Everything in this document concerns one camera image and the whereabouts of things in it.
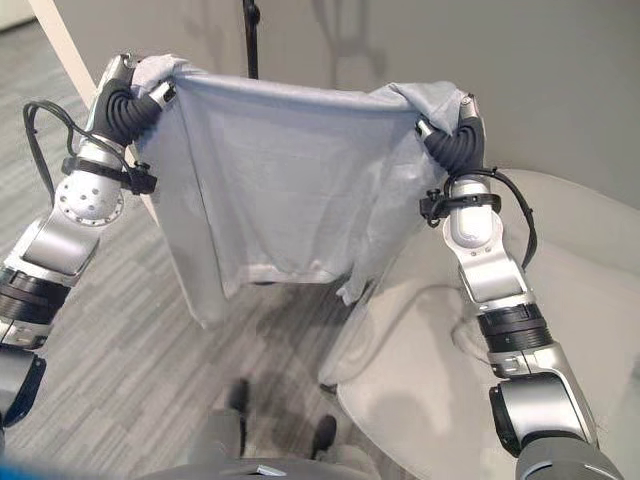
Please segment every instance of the gray carpet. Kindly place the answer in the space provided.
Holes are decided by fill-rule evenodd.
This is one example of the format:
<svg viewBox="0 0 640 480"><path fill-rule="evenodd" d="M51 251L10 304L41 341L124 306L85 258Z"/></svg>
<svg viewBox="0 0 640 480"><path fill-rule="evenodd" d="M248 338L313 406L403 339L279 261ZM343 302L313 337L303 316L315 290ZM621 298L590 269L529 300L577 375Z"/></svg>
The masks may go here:
<svg viewBox="0 0 640 480"><path fill-rule="evenodd" d="M22 105L48 98L79 123L86 109L38 24L0 34L0 65L4 257L47 212ZM64 128L41 115L39 138L60 179ZM349 313L334 286L248 287L224 327L203 331L189 316L160 231L139 199L128 195L126 203L42 349L48 371L31 414L7 432L9 456L125 476L171 466L231 379L246 376L253 383L248 455L304 456L316 422L332 413L338 441L363 446L383 478L413 478L316 385Z"/></svg>

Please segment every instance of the robotic arm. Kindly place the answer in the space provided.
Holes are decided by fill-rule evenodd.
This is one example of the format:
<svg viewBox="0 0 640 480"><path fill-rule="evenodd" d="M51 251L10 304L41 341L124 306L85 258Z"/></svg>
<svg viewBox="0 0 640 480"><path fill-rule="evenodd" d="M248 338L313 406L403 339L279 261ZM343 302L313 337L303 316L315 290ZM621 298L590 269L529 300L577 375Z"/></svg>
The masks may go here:
<svg viewBox="0 0 640 480"><path fill-rule="evenodd" d="M503 379L489 398L502 446L519 457L516 478L621 479L598 450L589 405L524 275L536 248L532 211L506 176L482 168L484 128L475 98L462 101L453 136L426 119L417 122L416 131L450 175L444 193L429 191L420 210L432 227L445 219L444 240L458 259L493 373ZM491 194L487 178L512 190L529 224L522 267L502 243L500 197Z"/></svg>
<svg viewBox="0 0 640 480"><path fill-rule="evenodd" d="M46 342L57 311L91 262L103 231L122 213L122 189L140 194L151 193L155 187L156 179L148 174L148 166L128 166L124 150L155 124L175 88L164 82L142 98L134 98L130 86L136 65L137 60L129 54L111 60L98 86L86 130L50 102L25 106L27 136L52 197L52 210L48 218L27 228L0 268L2 428L20 421L33 405L46 368L45 360L33 351ZM65 121L70 134L73 129L83 135L78 153L63 164L68 176L55 192L35 140L33 122L38 108Z"/></svg>
<svg viewBox="0 0 640 480"><path fill-rule="evenodd" d="M2 428L29 412L46 368L34 350L46 342L57 311L95 255L102 232L122 213L122 189L140 194L155 188L148 166L127 165L124 149L157 121L175 88L163 82L135 99L130 85L136 64L131 55L111 61L86 130L50 102L25 107L27 136L52 210L27 228L0 268L0 454ZM35 140L37 108L49 110L70 132L83 135L78 153L65 160L68 176L55 191ZM536 247L533 217L517 187L482 166L484 129L475 99L469 95L463 100L454 136L426 119L418 121L416 130L450 175L444 193L430 191L421 201L421 213L432 227L444 219L445 242L458 259L476 307L489 361L502 379L489 392L496 431L504 448L519 457L517 478L621 479L598 450L587 401L527 284L523 268ZM523 267L502 243L501 200L491 193L487 177L506 183L523 208L532 233Z"/></svg>

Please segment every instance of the fabric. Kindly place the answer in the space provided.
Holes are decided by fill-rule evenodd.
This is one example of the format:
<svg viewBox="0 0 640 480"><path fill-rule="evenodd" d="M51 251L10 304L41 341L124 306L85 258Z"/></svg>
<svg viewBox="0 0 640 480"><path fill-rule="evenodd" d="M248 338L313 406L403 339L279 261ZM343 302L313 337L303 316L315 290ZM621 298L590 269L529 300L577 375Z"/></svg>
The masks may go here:
<svg viewBox="0 0 640 480"><path fill-rule="evenodd" d="M418 141L420 114L446 132L463 92L449 82L366 94L208 74L149 57L134 85L172 77L177 98L138 144L194 316L248 282L326 283L357 300L420 223L418 200L443 172Z"/></svg>

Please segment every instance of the chair cushion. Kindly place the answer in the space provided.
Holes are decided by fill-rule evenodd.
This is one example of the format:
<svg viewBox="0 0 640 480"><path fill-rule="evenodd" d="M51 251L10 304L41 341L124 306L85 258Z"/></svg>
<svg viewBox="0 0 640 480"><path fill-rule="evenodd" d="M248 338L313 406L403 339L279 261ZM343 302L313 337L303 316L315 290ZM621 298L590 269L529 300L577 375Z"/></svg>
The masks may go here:
<svg viewBox="0 0 640 480"><path fill-rule="evenodd" d="M528 279L590 402L606 451L608 422L640 349L640 255L625 263L634 255L630 240L638 238L640 215L547 175L510 176L536 211L543 238ZM527 232L520 214L495 190L505 204L505 243L521 256ZM561 210L563 192L572 200ZM631 239L607 238L603 225ZM514 459L499 445L487 394L498 379L451 341L463 314L455 271L439 231L414 235L345 328L334 349L343 351L328 362L327 378L338 379L340 402L364 433L419 478L511 478ZM475 323L469 325L468 337L483 350ZM615 462L615 452L607 453Z"/></svg>

